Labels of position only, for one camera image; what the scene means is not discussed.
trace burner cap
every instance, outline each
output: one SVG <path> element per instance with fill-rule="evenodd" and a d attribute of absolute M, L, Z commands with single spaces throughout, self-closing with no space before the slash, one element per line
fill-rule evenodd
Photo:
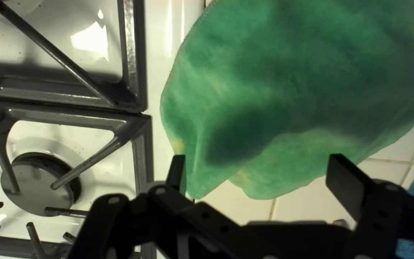
<path fill-rule="evenodd" d="M 69 172 L 72 168 L 62 159 L 41 154 L 26 152 L 12 162 L 12 168 L 21 185 L 21 193 L 15 194 L 11 188 L 8 174 L 2 174 L 2 185 L 6 195 L 21 208 L 39 216 L 59 216 L 61 213 L 46 211 L 46 207 L 69 208 L 81 194 L 78 178 L 58 190 L 51 184 Z"/>

